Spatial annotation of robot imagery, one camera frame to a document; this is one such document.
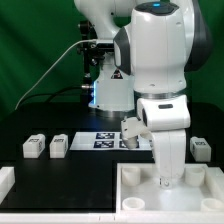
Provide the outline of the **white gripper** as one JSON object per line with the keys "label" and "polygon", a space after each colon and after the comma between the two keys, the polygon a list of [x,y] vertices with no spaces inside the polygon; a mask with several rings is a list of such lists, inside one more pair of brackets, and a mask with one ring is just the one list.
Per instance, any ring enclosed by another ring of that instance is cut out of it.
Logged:
{"label": "white gripper", "polygon": [[154,131],[149,134],[152,151],[160,176],[160,187],[172,188],[172,180],[184,173],[186,153],[186,132],[184,129]]}

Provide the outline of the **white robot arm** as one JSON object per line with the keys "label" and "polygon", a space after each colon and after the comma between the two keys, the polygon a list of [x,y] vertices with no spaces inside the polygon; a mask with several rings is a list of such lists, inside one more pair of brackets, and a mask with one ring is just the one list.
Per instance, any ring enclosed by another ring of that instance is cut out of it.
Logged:
{"label": "white robot arm", "polygon": [[198,0],[74,0],[96,32],[87,43],[101,53],[91,110],[118,114],[122,140],[152,142],[160,185],[184,174],[190,126],[185,73],[211,53],[211,36]]}

